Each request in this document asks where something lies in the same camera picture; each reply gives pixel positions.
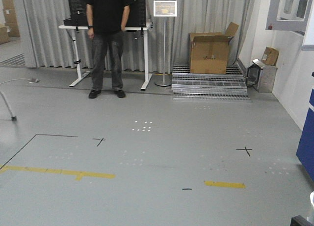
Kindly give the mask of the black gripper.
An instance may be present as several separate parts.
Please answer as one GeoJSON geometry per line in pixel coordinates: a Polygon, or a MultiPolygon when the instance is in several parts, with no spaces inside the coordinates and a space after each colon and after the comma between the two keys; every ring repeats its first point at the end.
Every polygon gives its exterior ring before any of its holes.
{"type": "Polygon", "coordinates": [[[291,218],[290,226],[314,226],[308,220],[298,215],[291,218]]]}

